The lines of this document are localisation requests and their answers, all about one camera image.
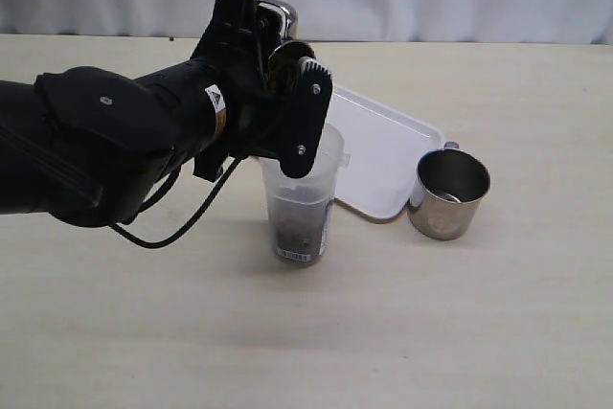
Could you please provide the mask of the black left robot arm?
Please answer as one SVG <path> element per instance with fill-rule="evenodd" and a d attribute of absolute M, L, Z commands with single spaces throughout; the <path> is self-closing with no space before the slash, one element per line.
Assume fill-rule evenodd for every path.
<path fill-rule="evenodd" d="M 308 175 L 332 76 L 283 9 L 216 0 L 189 58 L 138 78 L 78 66 L 3 81 L 2 213 L 100 228 L 135 218 L 186 163 L 210 182 L 250 156 Z"/>

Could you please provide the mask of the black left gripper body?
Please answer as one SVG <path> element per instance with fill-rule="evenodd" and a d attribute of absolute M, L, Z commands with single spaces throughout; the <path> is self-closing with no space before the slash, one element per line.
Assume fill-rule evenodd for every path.
<path fill-rule="evenodd" d="M 232 21 L 229 0 L 216 0 L 212 19 L 193 52 L 213 71 L 226 106 L 221 134 L 194 158 L 194 175 L 218 179 L 229 157 L 244 159 L 259 149 L 281 109 L 267 89 L 269 55 L 280 20 L 258 4 L 254 21 Z"/>

